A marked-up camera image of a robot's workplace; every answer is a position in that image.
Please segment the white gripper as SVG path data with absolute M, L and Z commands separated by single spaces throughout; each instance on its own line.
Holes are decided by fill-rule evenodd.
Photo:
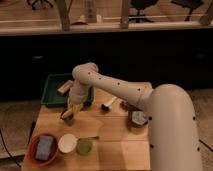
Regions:
M 79 105 L 84 103 L 87 99 L 88 91 L 88 85 L 75 81 L 69 91 L 68 104 Z

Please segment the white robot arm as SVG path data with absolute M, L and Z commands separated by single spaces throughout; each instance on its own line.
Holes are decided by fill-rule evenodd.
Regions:
M 152 171 L 203 171 L 195 109 L 183 88 L 174 84 L 148 88 L 104 76 L 91 62 L 75 66 L 72 76 L 73 104 L 83 103 L 88 89 L 94 86 L 148 115 Z

